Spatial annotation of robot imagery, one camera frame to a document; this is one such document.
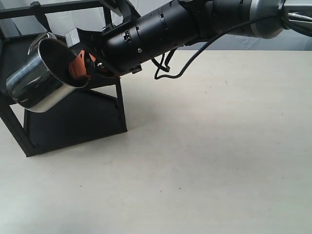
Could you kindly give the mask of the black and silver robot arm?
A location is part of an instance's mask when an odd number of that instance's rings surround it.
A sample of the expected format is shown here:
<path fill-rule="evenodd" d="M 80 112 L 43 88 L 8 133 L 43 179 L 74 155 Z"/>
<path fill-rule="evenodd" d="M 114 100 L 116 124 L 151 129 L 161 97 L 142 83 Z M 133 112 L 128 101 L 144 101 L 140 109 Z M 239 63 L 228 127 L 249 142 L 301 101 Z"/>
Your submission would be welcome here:
<path fill-rule="evenodd" d="M 131 6 L 125 14 L 122 24 L 103 32 L 70 31 L 67 46 L 84 50 L 101 68 L 122 76 L 180 46 L 209 46 L 226 34 L 263 39 L 287 29 L 312 34 L 309 0 L 172 0 L 144 16 Z"/>

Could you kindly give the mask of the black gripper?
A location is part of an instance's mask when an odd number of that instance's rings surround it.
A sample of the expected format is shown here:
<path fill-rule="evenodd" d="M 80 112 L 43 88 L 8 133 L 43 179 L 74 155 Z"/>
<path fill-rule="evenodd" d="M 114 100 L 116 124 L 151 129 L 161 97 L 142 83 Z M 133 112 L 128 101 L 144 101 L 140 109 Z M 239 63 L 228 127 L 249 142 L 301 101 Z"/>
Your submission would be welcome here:
<path fill-rule="evenodd" d="M 71 77 L 118 78 L 142 70 L 140 24 L 110 24 L 101 32 L 77 29 L 80 42 L 72 48 L 82 50 L 69 65 Z"/>

